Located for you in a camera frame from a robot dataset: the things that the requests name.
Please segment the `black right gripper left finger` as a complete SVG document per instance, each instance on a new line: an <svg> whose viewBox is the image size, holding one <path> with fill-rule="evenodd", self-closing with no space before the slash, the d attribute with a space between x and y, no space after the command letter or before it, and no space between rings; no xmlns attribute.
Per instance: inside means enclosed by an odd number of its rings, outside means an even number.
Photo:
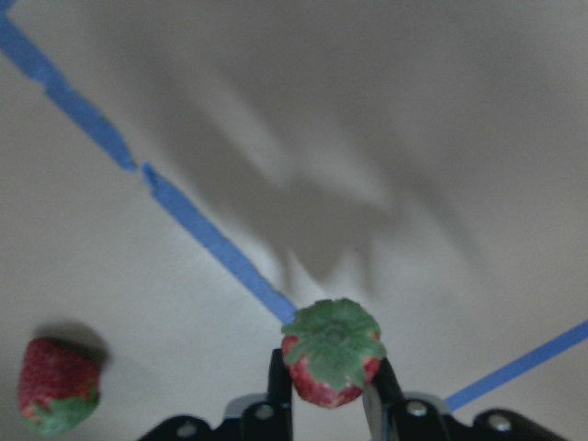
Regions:
<svg viewBox="0 0 588 441"><path fill-rule="evenodd" d="M267 399L283 409L292 407L292 380L279 348L272 351L270 358Z"/></svg>

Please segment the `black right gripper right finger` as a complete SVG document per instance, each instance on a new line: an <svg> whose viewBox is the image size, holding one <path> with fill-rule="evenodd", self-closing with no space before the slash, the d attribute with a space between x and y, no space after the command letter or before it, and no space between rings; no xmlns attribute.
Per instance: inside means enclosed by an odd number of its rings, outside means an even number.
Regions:
<svg viewBox="0 0 588 441"><path fill-rule="evenodd" d="M379 371L367 386L362 403L365 412L387 412L404 399L395 372L387 358L380 361Z"/></svg>

